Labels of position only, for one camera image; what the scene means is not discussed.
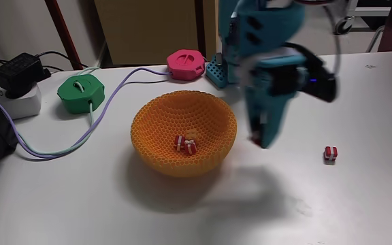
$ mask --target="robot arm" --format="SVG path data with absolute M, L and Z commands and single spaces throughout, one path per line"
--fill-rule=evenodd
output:
M 262 148 L 278 135 L 285 108 L 297 91 L 326 102 L 336 97 L 335 76 L 323 62 L 306 48 L 286 43 L 303 19 L 304 7 L 294 1 L 272 9 L 261 0 L 219 3 L 223 55 L 221 62 L 213 57 L 207 77 L 219 88 L 240 84 L 252 140 Z

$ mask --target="power adapter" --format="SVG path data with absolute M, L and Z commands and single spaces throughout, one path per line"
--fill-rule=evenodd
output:
M 6 90 L 8 99 L 26 95 L 35 82 L 49 78 L 51 73 L 44 69 L 39 57 L 22 53 L 0 66 L 0 87 Z
M 42 94 L 37 82 L 50 76 L 39 57 L 27 53 L 0 66 L 0 104 L 12 119 L 40 113 Z

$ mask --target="small cube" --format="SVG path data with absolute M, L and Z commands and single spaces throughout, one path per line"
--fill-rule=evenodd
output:
M 177 152 L 180 152 L 182 148 L 184 148 L 185 145 L 185 137 L 182 135 L 177 135 L 175 137 L 175 149 Z
M 196 152 L 197 152 L 195 144 L 187 144 L 187 145 L 185 145 L 184 150 L 189 155 L 196 154 Z
M 326 146 L 323 156 L 325 160 L 335 161 L 338 156 L 337 148 L 335 146 Z
M 196 129 L 189 129 L 185 133 L 185 139 L 186 140 L 193 140 L 197 141 L 197 130 Z

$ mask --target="white table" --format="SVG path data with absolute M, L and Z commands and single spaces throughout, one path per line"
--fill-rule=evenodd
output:
M 322 58 L 332 66 L 333 56 Z M 108 98 L 131 70 L 93 74 Z M 56 95 L 71 74 L 41 82 L 40 115 L 16 123 L 40 150 L 68 147 L 88 128 Z M 164 78 L 139 71 L 130 80 Z M 161 176 L 131 145 L 137 111 L 178 90 L 223 97 L 238 120 L 222 167 L 202 178 Z M 247 140 L 246 123 L 240 94 L 205 78 L 124 86 L 79 150 L 35 162 L 19 146 L 1 161 L 0 244 L 392 244 L 392 52 L 343 55 L 338 99 L 300 93 L 268 150 Z M 323 164 L 326 145 L 338 147 L 334 166 Z

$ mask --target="orange bowl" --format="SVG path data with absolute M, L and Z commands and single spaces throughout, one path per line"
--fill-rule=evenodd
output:
M 177 135 L 197 132 L 197 152 L 188 155 L 174 146 Z M 131 141 L 153 169 L 174 177 L 202 175 L 227 156 L 237 134 L 231 108 L 211 94 L 177 91 L 147 103 L 135 115 Z

